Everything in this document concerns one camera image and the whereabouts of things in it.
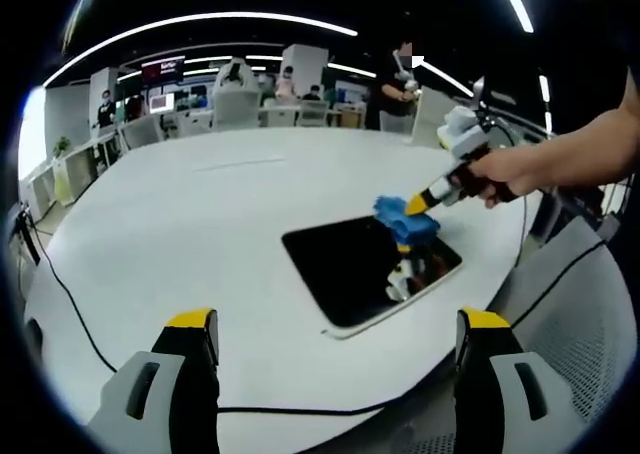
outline desk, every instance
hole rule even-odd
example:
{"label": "desk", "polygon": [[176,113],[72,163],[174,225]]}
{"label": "desk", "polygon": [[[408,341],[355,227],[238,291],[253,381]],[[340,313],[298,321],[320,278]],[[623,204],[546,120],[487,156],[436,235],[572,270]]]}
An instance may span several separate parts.
{"label": "desk", "polygon": [[[489,305],[518,254],[523,202],[436,208],[442,238],[464,265],[343,341],[322,334],[328,320],[281,237],[370,215],[380,194],[408,198],[450,162],[445,151],[408,146],[402,136],[347,129],[252,129],[153,144],[98,179],[60,224],[49,254],[116,367],[150,349],[176,313],[211,306],[219,312],[221,407],[361,408],[406,392],[453,349],[462,305]],[[531,196],[529,225],[538,205]],[[25,315],[44,332],[52,385],[86,422],[110,372],[44,263]],[[220,447],[297,452],[373,414],[222,414]]]}

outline ceiling light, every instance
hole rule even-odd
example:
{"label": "ceiling light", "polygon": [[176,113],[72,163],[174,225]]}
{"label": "ceiling light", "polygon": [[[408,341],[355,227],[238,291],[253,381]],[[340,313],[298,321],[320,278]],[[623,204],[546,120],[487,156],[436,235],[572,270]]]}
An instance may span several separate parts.
{"label": "ceiling light", "polygon": [[553,132],[553,123],[551,122],[551,113],[549,111],[544,113],[544,125],[547,132]]}
{"label": "ceiling light", "polygon": [[256,61],[281,61],[282,56],[247,56],[247,59],[254,59]]}
{"label": "ceiling light", "polygon": [[212,67],[211,69],[196,69],[195,71],[187,71],[183,73],[183,76],[195,76],[196,74],[211,74],[214,72],[218,72],[220,68]]}
{"label": "ceiling light", "polygon": [[142,74],[142,71],[135,71],[135,72],[132,72],[131,74],[127,74],[126,76],[119,77],[117,81],[118,82],[124,81],[125,79],[129,79],[130,77],[139,76],[140,74]]}
{"label": "ceiling light", "polygon": [[214,57],[199,57],[197,59],[187,59],[185,64],[193,64],[194,62],[211,62],[211,61],[230,61],[232,56],[214,56]]}
{"label": "ceiling light", "polygon": [[109,39],[102,41],[99,44],[87,49],[83,53],[71,59],[64,66],[54,72],[43,84],[44,87],[47,87],[54,80],[60,77],[64,72],[71,69],[77,63],[86,59],[91,54],[96,51],[99,51],[103,47],[106,47],[114,42],[117,42],[121,39],[125,39],[129,36],[133,36],[135,34],[139,34],[144,31],[148,31],[150,29],[155,29],[157,27],[164,27],[171,24],[178,24],[181,22],[188,21],[201,21],[207,19],[270,19],[274,21],[286,21],[286,22],[297,22],[299,24],[306,24],[309,26],[320,27],[322,29],[328,29],[330,31],[339,32],[341,34],[345,34],[347,36],[357,36],[358,32],[352,29],[347,29],[345,27],[336,26],[335,24],[329,24],[328,22],[316,21],[314,19],[307,19],[306,17],[298,17],[298,16],[289,16],[287,14],[274,14],[269,12],[208,12],[204,14],[191,14],[189,16],[180,16],[173,17],[171,19],[164,19],[162,21],[152,22],[151,24],[145,24],[144,26],[136,27],[134,29],[129,29],[117,36],[110,37]]}
{"label": "ceiling light", "polygon": [[540,76],[540,92],[542,92],[542,100],[549,102],[551,100],[551,94],[549,93],[549,80],[546,76]]}
{"label": "ceiling light", "polygon": [[518,20],[520,21],[520,25],[525,32],[533,32],[533,25],[531,24],[531,19],[529,19],[529,14],[527,14],[527,10],[524,8],[524,4],[522,0],[509,0],[511,3],[511,7],[516,12],[516,16],[518,16]]}
{"label": "ceiling light", "polygon": [[442,72],[440,69],[438,69],[436,66],[433,66],[431,64],[429,64],[427,61],[424,60],[424,58],[422,58],[422,60],[420,60],[420,63],[417,64],[418,66],[422,66],[426,69],[428,69],[429,71],[433,72],[436,76],[441,77],[442,79],[444,79],[445,81],[447,81],[449,84],[457,87],[458,89],[460,89],[462,92],[464,92],[467,96],[469,97],[473,97],[473,92],[471,91],[471,89],[469,89],[467,86],[465,86],[464,84],[462,84],[460,81],[456,81],[453,77],[451,77],[449,74]]}
{"label": "ceiling light", "polygon": [[184,56],[167,57],[165,59],[158,59],[157,61],[145,62],[144,64],[141,64],[140,67],[152,66],[153,64],[160,64],[161,62],[179,61],[182,59],[184,59]]}
{"label": "ceiling light", "polygon": [[338,69],[340,71],[353,72],[354,74],[360,74],[362,76],[376,77],[376,75],[373,72],[363,71],[362,69],[356,69],[355,67],[342,66],[340,64],[334,64],[332,62],[327,64],[327,66],[329,66],[331,69]]}

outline yellow tip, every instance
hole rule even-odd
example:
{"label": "yellow tip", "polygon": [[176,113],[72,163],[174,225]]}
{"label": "yellow tip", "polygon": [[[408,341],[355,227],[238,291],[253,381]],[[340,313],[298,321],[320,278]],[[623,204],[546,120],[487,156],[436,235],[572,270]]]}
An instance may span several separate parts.
{"label": "yellow tip", "polygon": [[429,210],[429,206],[424,202],[424,199],[420,194],[413,196],[413,198],[407,204],[407,207],[404,209],[404,213],[407,216],[415,216],[416,214],[422,214]]}

